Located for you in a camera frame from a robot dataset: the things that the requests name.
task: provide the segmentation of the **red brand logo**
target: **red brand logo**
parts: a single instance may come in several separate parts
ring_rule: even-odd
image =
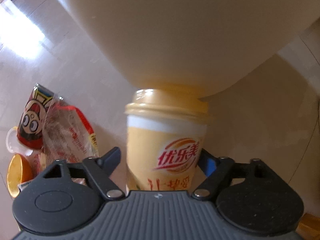
[[[196,166],[199,141],[192,138],[182,138],[168,144],[158,157],[156,170],[166,169],[169,172],[181,173]]]

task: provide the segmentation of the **cartoon boy face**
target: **cartoon boy face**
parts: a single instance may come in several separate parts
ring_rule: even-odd
[[[27,134],[38,134],[42,130],[45,108],[36,100],[31,100],[21,118],[21,127]]]

